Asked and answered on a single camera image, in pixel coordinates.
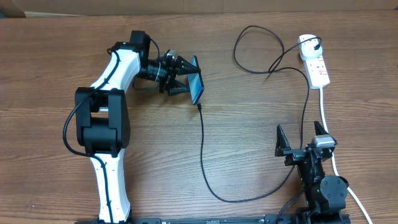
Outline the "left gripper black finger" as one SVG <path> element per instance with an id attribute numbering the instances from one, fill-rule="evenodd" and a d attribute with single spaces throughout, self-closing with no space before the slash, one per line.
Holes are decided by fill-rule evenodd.
<path id="1" fill-rule="evenodd" d="M 176 75 L 188 75 L 193 73 L 199 73 L 200 68 L 191 64 L 183 57 L 178 56 L 175 61 L 175 74 Z"/>
<path id="2" fill-rule="evenodd" d="M 174 96 L 177 94 L 190 92 L 190 88 L 178 80 L 171 80 L 168 83 L 167 91 L 169 96 Z"/>

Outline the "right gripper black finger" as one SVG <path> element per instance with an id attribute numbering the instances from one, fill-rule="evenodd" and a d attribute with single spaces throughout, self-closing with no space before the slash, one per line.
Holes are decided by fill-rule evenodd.
<path id="1" fill-rule="evenodd" d="M 325 128 L 318 121 L 314 121 L 314 127 L 315 127 L 315 134 L 317 136 L 328 134 L 328 131 L 326 131 Z"/>
<path id="2" fill-rule="evenodd" d="M 283 132 L 282 126 L 277 126 L 277 140 L 275 145 L 275 155 L 284 156 L 285 151 L 291 150 L 290 144 Z"/>

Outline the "black Galaxy smartphone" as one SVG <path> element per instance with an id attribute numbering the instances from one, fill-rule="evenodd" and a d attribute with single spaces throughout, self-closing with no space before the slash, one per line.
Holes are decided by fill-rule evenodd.
<path id="1" fill-rule="evenodd" d="M 198 64 L 198 59 L 197 59 L 196 55 L 194 55 L 192 57 L 192 60 L 190 63 L 192 65 L 196 66 L 196 68 L 198 69 L 197 72 L 187 75 L 188 84 L 189 84 L 189 88 L 190 88 L 190 94 L 192 97 L 192 103 L 194 105 L 196 105 L 199 102 L 199 99 L 200 99 L 202 93 L 204 92 L 205 87 L 204 87 L 204 82 L 202 79 L 201 70 L 200 70 L 200 67 Z"/>

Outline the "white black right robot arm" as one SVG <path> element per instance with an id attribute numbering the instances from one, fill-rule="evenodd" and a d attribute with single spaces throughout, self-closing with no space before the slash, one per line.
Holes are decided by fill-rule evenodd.
<path id="1" fill-rule="evenodd" d="M 284 210 L 299 196 L 294 196 L 280 210 L 276 223 L 346 224 L 349 215 L 346 208 L 348 181 L 338 175 L 326 175 L 322 162 L 330 159 L 338 142 L 318 122 L 314 122 L 315 136 L 301 149 L 292 149 L 280 125 L 277 126 L 275 156 L 284 157 L 286 166 L 297 166 L 303 186 L 306 207 L 296 209 L 294 215 L 284 215 Z"/>

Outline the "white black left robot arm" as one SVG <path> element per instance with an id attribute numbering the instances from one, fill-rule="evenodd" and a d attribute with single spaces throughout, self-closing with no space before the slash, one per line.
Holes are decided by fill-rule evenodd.
<path id="1" fill-rule="evenodd" d="M 204 91 L 196 56 L 186 60 L 168 50 L 149 58 L 151 37 L 134 30 L 128 42 L 116 42 L 107 52 L 111 56 L 103 74 L 89 87 L 75 92 L 76 138 L 85 148 L 96 174 L 100 199 L 95 223 L 134 223 L 124 177 L 124 155 L 131 137 L 126 92 L 136 78 L 159 84 L 159 91 L 173 96 L 189 93 L 198 103 Z"/>

